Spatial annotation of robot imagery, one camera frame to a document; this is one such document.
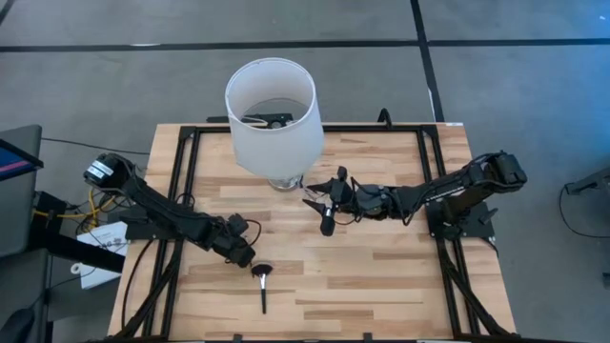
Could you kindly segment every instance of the lamp base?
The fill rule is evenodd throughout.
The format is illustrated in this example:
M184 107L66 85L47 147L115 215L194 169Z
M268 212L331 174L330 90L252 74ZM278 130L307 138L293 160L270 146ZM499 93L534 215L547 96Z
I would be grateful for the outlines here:
M269 181L269 184L271 185L271 187L274 188L274 190L280 191L280 192L288 192L288 191L296 190L298 188L298 185L300 184L302 178L303 178L303 175L299 175L299 176L295 176L295 177L291 177L291 178L287 178L287 179L279 179L279 180L268 179L267 181Z

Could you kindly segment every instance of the black brush handle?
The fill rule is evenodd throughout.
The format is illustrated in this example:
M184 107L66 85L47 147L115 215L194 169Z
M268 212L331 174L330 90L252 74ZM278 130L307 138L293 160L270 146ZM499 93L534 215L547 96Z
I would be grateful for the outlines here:
M263 304L263 314L267 314L267 290L260 290L260 301Z

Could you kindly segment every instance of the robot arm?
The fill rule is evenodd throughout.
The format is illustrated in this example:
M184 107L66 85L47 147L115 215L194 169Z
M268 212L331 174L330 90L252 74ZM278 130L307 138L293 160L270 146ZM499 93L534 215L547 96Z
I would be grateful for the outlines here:
M149 187L135 174L133 163L120 155L99 155L84 176L100 191L130 198L159 228L177 232L205 251L212 249L241 268L254 258L254 249L241 237L248 223L239 214L225 220L177 204Z
M308 186L314 192L328 193L330 207L303 200L322 215L320 230L327 236L333 234L336 212L351 213L355 221L362 217L376 220L390 217L408 225L421 206L433 201L440 203L445 222L456 224L491 194L518 191L527 181L515 156L503 151L486 153L459 171L414 187L360 185L353 177L350 187L343 167L339 167L337 176L324 184Z

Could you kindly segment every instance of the lamp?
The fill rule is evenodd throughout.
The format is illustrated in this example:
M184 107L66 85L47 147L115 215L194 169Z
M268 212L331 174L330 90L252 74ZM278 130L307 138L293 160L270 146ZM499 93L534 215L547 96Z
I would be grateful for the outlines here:
M241 121L261 104L292 101L306 108L286 127L260 129ZM225 91L237 164L265 177L278 190L291 190L321 155L324 131L312 76L293 61L263 58L235 72Z

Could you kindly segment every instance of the wooden table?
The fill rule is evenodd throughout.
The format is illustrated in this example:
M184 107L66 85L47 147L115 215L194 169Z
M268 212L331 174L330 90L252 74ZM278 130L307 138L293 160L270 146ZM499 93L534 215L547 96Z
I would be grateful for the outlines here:
M447 172L455 171L471 159L465 129L437 127ZM170 184L178 131L179 125L159 125L152 143L146 180L162 193ZM428 152L435 171L430 145ZM423 182L416 136L409 132L327 133L324 153L304 184L327 181L338 166L361 183ZM261 313L259 283L248 269L227 265L221 256L189 243L180 267L171 339L231 339L234 333L245 339L360 339L365 332L377 339L451 337L437 248L424 211L409 227L399 220L365 219L337 225L334 236L322 236L320 216L301 202L303 191L276 192L265 179L238 167L227 133L202 135L193 195L199 211L239 212L262 223L254 249L255 261L274 265L267 282L268 313ZM349 219L342 215L337 220ZM252 239L255 230L246 234ZM462 242L475 294L500 325L513 331L496 254L480 239ZM129 247L109 334L120 330L127 279L143 246L136 242ZM128 318L149 291L155 253L156 243L136 271ZM162 294L159 304L164 300ZM458 291L457 303L462 329L468 332ZM160 331L162 309L157 307L153 333Z

